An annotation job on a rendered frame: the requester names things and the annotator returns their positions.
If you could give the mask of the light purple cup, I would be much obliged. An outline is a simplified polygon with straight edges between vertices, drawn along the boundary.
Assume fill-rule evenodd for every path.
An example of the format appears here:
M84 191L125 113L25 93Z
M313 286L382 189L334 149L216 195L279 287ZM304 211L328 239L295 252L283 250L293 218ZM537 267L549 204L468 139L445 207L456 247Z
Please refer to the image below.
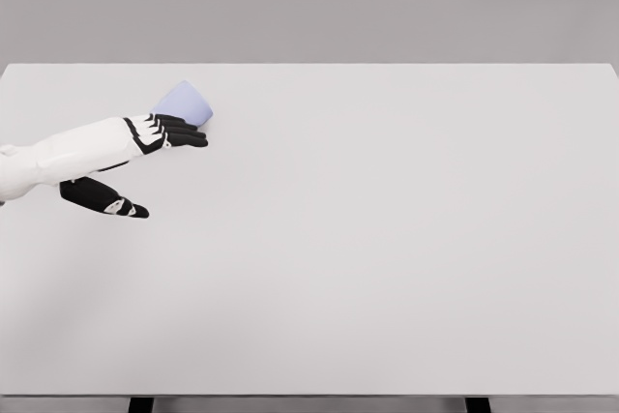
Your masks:
M150 110L153 114L174 116L190 125L203 126L214 115L212 107L200 92L183 80L165 94Z

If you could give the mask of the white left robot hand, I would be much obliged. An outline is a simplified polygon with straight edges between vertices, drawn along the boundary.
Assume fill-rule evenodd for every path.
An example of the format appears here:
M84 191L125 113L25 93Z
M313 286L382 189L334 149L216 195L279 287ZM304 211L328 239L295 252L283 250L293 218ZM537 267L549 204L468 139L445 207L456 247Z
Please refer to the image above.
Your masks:
M162 149L208 145L206 134L180 117L111 117L52 135L33 145L36 181L57 185L61 197L105 215L146 219L149 211L91 178Z

